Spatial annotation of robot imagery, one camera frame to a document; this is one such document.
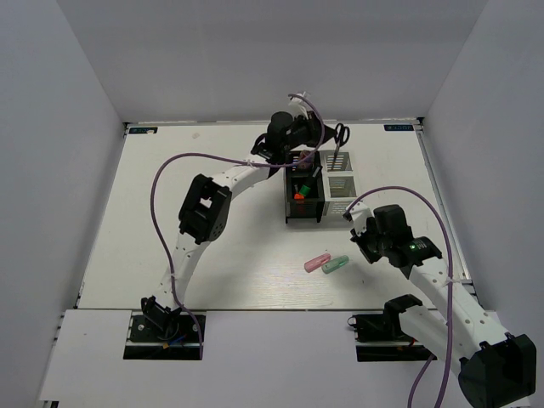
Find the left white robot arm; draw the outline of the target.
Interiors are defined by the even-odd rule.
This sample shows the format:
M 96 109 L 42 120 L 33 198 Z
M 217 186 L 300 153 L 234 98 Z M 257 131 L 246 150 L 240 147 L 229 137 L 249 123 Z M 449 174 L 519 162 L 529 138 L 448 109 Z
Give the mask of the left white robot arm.
M 150 329 L 169 340 L 179 331 L 182 312 L 192 313 L 184 306 L 184 296 L 201 255 L 217 240 L 227 224 L 231 202 L 242 192 L 270 179 L 280 169 L 291 167 L 290 152 L 300 146 L 311 149 L 300 163 L 310 161 L 318 149 L 336 139 L 338 127 L 327 126 L 314 111 L 292 116 L 285 111 L 273 114 L 265 133 L 257 137 L 245 159 L 230 159 L 205 153 L 181 153 L 168 158 L 156 171 L 150 192 L 150 215 L 159 241 L 167 255 L 167 270 L 154 295 L 141 299 L 141 309 L 150 322 Z M 178 213 L 178 240 L 170 250 L 156 217 L 156 188 L 159 178 L 172 162 L 198 157 L 233 165 L 213 176 L 196 175 Z

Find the green translucent small case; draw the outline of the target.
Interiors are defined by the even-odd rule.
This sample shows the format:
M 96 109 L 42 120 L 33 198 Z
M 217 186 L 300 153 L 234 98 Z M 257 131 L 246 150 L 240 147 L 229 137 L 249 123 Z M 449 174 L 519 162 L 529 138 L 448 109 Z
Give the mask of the green translucent small case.
M 324 274 L 329 275 L 330 273 L 341 269 L 343 266 L 349 263 L 349 257 L 347 255 L 342 255 L 340 257 L 332 258 L 321 266 L 321 270 Z

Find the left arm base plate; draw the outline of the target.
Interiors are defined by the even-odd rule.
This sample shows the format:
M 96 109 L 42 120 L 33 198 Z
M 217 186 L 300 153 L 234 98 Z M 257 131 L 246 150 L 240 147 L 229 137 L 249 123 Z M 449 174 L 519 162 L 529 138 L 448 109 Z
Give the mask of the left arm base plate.
M 173 326 L 160 331 L 142 314 L 131 317 L 122 358 L 124 360 L 197 361 L 201 360 L 199 334 L 205 335 L 206 316 L 198 314 L 200 326 L 181 314 Z

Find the pink translucent small case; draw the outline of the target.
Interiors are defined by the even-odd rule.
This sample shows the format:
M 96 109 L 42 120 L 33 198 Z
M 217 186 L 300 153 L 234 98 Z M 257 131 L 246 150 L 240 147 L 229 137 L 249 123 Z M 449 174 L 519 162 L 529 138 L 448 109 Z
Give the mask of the pink translucent small case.
M 307 273 L 311 273 L 317 269 L 320 269 L 324 264 L 328 263 L 332 259 L 330 253 L 323 253 L 316 258 L 312 258 L 305 262 L 303 265 L 304 270 Z

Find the green cap black highlighter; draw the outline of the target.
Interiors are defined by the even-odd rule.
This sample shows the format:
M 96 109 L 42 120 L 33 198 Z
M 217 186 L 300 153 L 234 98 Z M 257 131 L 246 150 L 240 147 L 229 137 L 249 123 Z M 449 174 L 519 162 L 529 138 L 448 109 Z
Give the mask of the green cap black highlighter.
M 322 166 L 316 166 L 309 174 L 309 176 L 304 180 L 303 184 L 298 190 L 298 194 L 301 197 L 306 197 L 309 195 L 309 192 L 313 188 L 316 180 L 321 174 Z

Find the clear tube of crayons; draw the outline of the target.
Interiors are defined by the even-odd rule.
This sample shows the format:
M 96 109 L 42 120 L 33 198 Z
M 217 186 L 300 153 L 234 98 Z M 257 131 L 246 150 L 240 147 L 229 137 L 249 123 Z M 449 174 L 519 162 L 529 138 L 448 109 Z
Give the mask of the clear tube of crayons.
M 297 159 L 296 170 L 299 172 L 306 172 L 309 171 L 313 165 L 314 159 L 311 156 L 311 152 L 309 150 L 302 150 Z

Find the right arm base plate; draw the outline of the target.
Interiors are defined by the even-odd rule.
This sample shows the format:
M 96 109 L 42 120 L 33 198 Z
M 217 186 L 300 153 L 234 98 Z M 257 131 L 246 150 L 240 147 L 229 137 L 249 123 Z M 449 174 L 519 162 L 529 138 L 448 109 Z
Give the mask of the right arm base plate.
M 415 362 L 430 356 L 412 337 L 387 329 L 382 314 L 353 314 L 347 325 L 354 332 L 358 362 Z

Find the black handled scissors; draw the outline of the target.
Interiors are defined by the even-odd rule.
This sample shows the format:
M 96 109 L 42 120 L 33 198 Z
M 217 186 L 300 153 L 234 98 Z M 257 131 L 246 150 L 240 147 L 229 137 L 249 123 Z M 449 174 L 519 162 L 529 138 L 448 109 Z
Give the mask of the black handled scissors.
M 350 138 L 350 128 L 343 123 L 338 123 L 335 126 L 336 136 L 334 137 L 335 140 L 335 150 L 333 154 L 333 160 L 331 168 L 334 168 L 336 166 L 337 157 L 339 154 L 340 149 L 345 146 Z

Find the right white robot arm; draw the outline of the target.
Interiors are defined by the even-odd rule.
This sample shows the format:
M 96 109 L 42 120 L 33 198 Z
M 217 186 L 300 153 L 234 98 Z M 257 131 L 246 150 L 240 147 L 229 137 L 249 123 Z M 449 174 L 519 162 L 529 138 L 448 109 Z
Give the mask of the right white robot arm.
M 400 206 L 371 210 L 357 203 L 344 217 L 365 259 L 373 264 L 386 258 L 440 313 L 435 317 L 419 298 L 403 295 L 384 304 L 380 331 L 395 339 L 412 337 L 443 360 L 473 407 L 502 407 L 536 391 L 534 343 L 511 334 L 449 277 L 441 251 L 412 234 Z

